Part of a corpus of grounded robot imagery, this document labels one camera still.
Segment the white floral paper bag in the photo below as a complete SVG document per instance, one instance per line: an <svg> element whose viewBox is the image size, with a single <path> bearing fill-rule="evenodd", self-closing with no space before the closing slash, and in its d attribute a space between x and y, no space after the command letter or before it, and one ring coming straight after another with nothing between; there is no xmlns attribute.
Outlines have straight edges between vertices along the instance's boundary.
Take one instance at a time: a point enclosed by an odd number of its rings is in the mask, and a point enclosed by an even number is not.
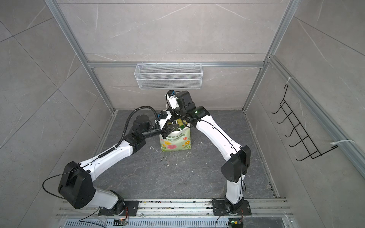
<svg viewBox="0 0 365 228"><path fill-rule="evenodd" d="M191 149L191 128L184 128L181 131L173 131L165 139L160 135L162 152L182 151Z"/></svg>

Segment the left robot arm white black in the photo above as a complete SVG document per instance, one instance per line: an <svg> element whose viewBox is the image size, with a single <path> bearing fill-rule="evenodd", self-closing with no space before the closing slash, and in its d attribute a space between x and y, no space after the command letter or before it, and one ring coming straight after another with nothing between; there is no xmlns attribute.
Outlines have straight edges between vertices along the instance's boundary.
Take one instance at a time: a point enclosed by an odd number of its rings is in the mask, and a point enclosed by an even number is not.
<svg viewBox="0 0 365 228"><path fill-rule="evenodd" d="M178 124L169 120L162 120L163 126L153 126L146 115L139 115L133 126L122 141L101 154L88 160L76 163L71 161L65 166L58 192L74 209L85 206L96 206L107 209L113 215L124 212L124 198L115 191L105 191L94 187L93 182L107 169L139 151L146 143L146 139L161 135L167 137Z"/></svg>

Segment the yellow chips snack bag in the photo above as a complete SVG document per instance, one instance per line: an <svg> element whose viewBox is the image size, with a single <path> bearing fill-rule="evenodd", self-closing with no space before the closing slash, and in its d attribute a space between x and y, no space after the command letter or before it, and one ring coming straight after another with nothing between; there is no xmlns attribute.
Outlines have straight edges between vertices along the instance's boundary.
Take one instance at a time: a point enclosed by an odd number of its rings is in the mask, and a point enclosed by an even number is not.
<svg viewBox="0 0 365 228"><path fill-rule="evenodd" d="M175 131L181 131L186 127L190 128L189 124L185 120L182 120L182 119L175 120L174 124L178 125L178 127L175 129Z"/></svg>

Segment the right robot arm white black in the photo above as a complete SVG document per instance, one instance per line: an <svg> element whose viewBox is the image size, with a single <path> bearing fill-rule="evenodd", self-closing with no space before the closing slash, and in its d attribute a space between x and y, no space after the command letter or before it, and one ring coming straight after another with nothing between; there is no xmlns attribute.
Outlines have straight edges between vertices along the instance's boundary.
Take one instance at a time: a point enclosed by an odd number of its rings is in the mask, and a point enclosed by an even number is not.
<svg viewBox="0 0 365 228"><path fill-rule="evenodd" d="M185 120L202 132L219 150L225 160L221 172L227 180L224 201L215 206L221 215L236 215L244 207L244 178L250 167L251 150L231 139L202 106L196 106L188 91L166 93L167 111L172 117Z"/></svg>

